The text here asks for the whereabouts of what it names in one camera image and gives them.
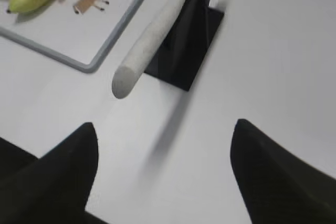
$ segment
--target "white table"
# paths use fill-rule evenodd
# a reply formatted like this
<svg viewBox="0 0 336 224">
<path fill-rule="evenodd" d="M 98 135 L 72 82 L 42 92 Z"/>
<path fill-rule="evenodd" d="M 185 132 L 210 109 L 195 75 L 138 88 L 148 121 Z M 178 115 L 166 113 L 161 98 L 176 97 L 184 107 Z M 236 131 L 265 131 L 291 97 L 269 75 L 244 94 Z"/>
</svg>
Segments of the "white table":
<svg viewBox="0 0 336 224">
<path fill-rule="evenodd" d="M 192 90 L 144 75 L 118 101 L 113 73 L 164 1 L 145 0 L 94 74 L 0 39 L 1 136 L 42 156 L 92 121 L 87 209 L 113 224 L 249 224 L 229 161 L 238 118 L 336 177 L 334 0 L 212 0 L 226 18 Z"/>
</svg>

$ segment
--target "rounded end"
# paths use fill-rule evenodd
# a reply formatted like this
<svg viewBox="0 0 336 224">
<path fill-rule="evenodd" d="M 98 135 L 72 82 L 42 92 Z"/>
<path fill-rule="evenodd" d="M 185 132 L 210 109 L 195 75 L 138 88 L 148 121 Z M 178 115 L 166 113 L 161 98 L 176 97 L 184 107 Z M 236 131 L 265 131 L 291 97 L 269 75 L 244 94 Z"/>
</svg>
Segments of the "rounded end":
<svg viewBox="0 0 336 224">
<path fill-rule="evenodd" d="M 117 99 L 123 99 L 131 93 L 136 82 L 137 79 L 132 69 L 120 66 L 112 80 L 112 93 Z"/>
</svg>

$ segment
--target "black base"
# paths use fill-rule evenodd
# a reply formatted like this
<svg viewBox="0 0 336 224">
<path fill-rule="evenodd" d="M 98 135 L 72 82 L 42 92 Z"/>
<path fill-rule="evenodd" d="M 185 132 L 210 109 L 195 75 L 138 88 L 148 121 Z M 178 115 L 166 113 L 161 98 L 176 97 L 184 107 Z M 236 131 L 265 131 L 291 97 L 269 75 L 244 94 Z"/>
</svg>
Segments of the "black base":
<svg viewBox="0 0 336 224">
<path fill-rule="evenodd" d="M 210 44 L 223 17 L 224 13 L 208 7 L 208 35 Z M 200 44 L 189 44 L 183 53 L 183 57 L 181 57 L 181 60 L 176 65 L 176 68 L 167 72 L 167 66 L 163 66 L 163 64 L 159 63 L 159 59 L 160 57 L 161 60 L 164 57 L 169 57 L 171 52 L 167 48 L 161 47 L 148 65 L 145 73 L 188 91 L 207 54 L 207 50 L 208 47 L 204 48 Z"/>
</svg>

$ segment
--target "white surface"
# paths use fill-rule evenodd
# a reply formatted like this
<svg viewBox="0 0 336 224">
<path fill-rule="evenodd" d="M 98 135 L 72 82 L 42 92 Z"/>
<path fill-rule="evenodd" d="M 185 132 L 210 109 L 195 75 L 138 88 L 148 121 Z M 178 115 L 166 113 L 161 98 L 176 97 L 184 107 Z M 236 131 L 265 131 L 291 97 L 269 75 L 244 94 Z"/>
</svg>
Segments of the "white surface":
<svg viewBox="0 0 336 224">
<path fill-rule="evenodd" d="M 76 15 L 79 0 L 55 0 L 48 8 L 30 15 L 7 14 L 8 2 L 0 2 L 0 26 L 88 65 L 134 0 L 96 2 L 104 12 L 91 7 Z"/>
<path fill-rule="evenodd" d="M 163 9 L 135 42 L 113 76 L 112 91 L 116 98 L 123 99 L 132 91 L 176 22 L 185 1 L 167 0 Z"/>
<path fill-rule="evenodd" d="M 1 136 L 41 156 L 93 121 L 100 164 L 87 209 L 112 224 L 250 224 L 229 162 L 238 118 L 336 177 L 334 0 L 212 4 L 222 1 L 225 22 L 188 95 L 146 75 L 124 100 L 110 91 L 164 0 L 145 0 L 92 75 L 0 39 Z"/>
</svg>

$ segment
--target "black stand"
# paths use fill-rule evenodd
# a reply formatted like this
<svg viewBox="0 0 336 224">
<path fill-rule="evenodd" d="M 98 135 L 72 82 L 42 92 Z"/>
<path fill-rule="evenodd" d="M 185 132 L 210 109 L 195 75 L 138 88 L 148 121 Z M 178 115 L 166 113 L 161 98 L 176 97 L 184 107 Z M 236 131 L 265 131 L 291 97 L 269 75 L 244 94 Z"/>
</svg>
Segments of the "black stand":
<svg viewBox="0 0 336 224">
<path fill-rule="evenodd" d="M 145 73 L 188 91 L 224 13 L 209 0 L 186 0 L 184 7 Z"/>
<path fill-rule="evenodd" d="M 91 123 L 41 159 L 0 138 L 0 224 L 106 224 L 85 212 L 97 167 Z"/>
</svg>

